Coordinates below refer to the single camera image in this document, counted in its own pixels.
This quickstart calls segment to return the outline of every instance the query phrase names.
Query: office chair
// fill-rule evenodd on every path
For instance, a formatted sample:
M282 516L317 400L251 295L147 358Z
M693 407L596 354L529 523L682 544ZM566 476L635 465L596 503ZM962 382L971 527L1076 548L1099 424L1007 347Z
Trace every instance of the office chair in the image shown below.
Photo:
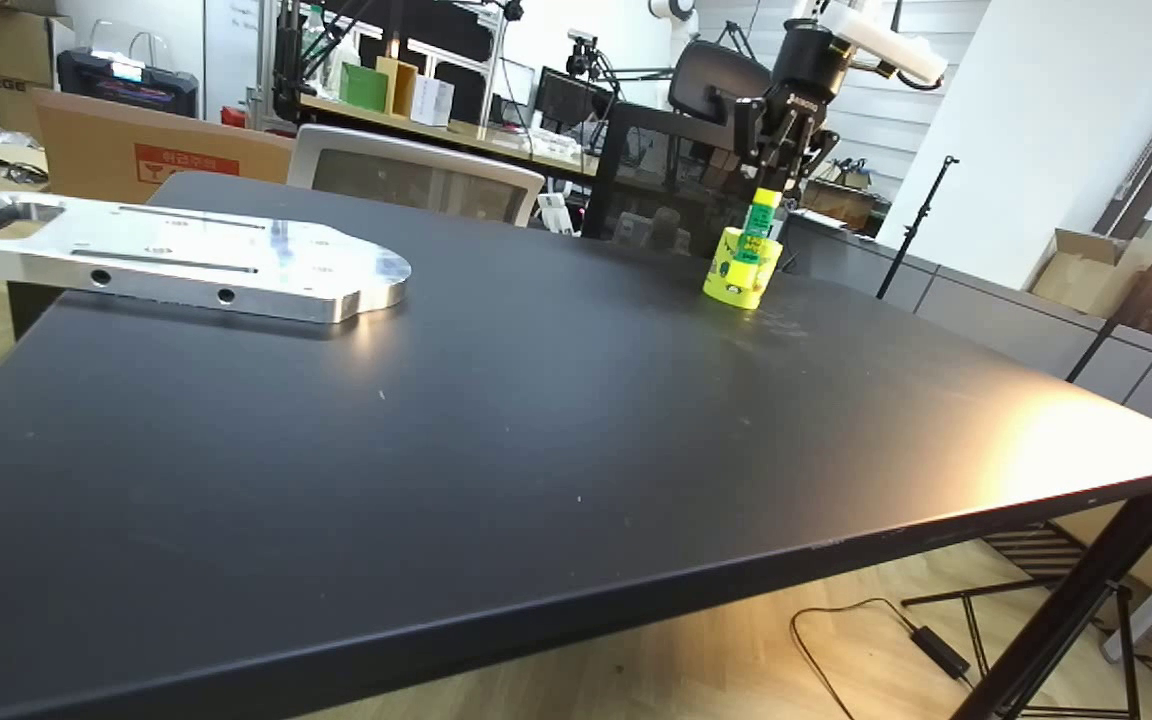
M732 49L693 38L668 79L668 103L710 123L732 123L735 97L765 97L773 70Z
M754 190L735 163L725 123L614 103L585 235L710 261Z
M515 163L326 123L297 130L287 182L521 228L539 190L539 174Z

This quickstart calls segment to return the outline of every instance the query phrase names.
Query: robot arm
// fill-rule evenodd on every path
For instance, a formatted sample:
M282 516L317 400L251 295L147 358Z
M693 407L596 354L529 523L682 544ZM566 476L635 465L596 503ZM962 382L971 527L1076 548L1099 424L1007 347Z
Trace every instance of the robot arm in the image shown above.
M914 88L942 88L943 56L924 38L883 26L845 0L817 5L817 15L785 23L773 88L735 101L735 154L759 189L790 189L790 198L801 198L801 179L837 142L831 130L821 130L837 88L849 68L869 68L857 63L857 52L876 56L871 70L879 74L896 70Z

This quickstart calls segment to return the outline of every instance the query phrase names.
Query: table top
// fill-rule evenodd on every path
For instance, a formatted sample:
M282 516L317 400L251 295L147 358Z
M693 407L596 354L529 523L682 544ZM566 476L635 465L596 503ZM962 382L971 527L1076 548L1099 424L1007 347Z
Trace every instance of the table top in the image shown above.
M374 111L374 108L328 101L328 97L299 97L299 108L313 108L313 111L326 111L326 117L359 120L359 123L374 123L374 128L393 128L393 130L406 130L406 134L442 141L442 142L453 142L453 149L489 152L489 154L500 154L500 159L525 159L525 163L536 163L539 170L551 167L551 170L566 170L566 174L589 174L589 179L596 174L596 159L568 163L568 159L558 159L558 154L539 154L539 152L529 149L529 141L521 130L510 130L510 128L481 128L481 123L460 123L460 120L453 120L448 128L432 128L432 123L415 123L408 117Z
M65 295L0 368L0 713L282 715L1152 492L1152 421L869 295L326 190L340 337Z

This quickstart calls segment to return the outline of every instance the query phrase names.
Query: white wall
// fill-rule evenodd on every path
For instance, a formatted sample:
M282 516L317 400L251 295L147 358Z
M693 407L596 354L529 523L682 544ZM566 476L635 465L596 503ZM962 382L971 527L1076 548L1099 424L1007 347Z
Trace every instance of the white wall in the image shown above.
M648 0L525 0L525 19L510 23L506 56L533 68L566 68L572 26L596 35L614 68L673 68L697 35L702 10L677 23L656 19ZM619 91L626 101L665 108L668 82L626 82Z
M879 244L954 152L914 254L1027 287L1052 228L1094 228L1148 134L1152 0L991 0Z
M158 63L175 68L175 70L195 70L200 88L210 91L210 117L218 117L218 103L232 103L232 79L223 91L210 88L206 74L206 6L210 0L153 0L153 5L130 5L130 0L61 0L61 32L58 49L88 44L88 32L102 15L112 23L102 26L102 49L130 49L133 32L153 32L158 35ZM551 63L566 68L568 60L568 32L592 32L600 35L600 49L614 56L619 68L656 68L673 63L693 32L702 26L702 10L688 23L656 19L648 10L648 0L525 0L525 19L510 23L506 35L506 56L521 63ZM668 82L626 82L629 101L640 103L665 103Z

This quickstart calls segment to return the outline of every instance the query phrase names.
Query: cable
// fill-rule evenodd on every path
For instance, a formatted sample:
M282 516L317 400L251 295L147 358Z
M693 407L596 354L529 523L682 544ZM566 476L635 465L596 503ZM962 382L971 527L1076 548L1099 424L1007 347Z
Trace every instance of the cable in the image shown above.
M921 79L914 79L910 70L896 70L896 79L902 79L906 88L914 88L914 91L942 91L942 82L943 82L943 74L936 74L936 82L921 82Z
M343 5L340 10L326 10L326 5L308 5L320 10L320 35L308 38L308 49L299 49L299 79L308 79L313 70L320 70L320 63L337 52L337 44L359 23L359 10L367 6L374 0L353 0Z
M765 0L754 0L745 32L754 32L754 19L759 19L759 10L765 10Z
M759 60L759 56L754 52L754 44L748 44L748 32L745 32L735 19L725 19L725 32L722 32L713 44L725 44L725 38L732 38L732 49L735 49L742 56Z
M619 97L619 74L615 74L610 52L596 52L596 68L600 68L600 79L614 82L614 97Z
M910 626L910 640L914 640L947 679L971 683L971 679L968 679L968 667L971 667L971 662L968 662L955 646L947 646L927 624L910 619L887 596L865 596L865 600L841 604L841 608L801 608L801 612L790 616L790 637L803 646L803 656L808 656L812 673L821 675L825 691L831 696L831 702L837 702L849 720L857 720L857 715L852 715L849 698L841 696L841 689L827 679L827 673L825 673L825 662L817 660L817 653L808 646L808 640L803 640L803 631L801 631L801 619L803 619L803 616L845 616L845 612L861 612L861 608L869 608L869 604L887 608L887 612L896 616L896 624Z

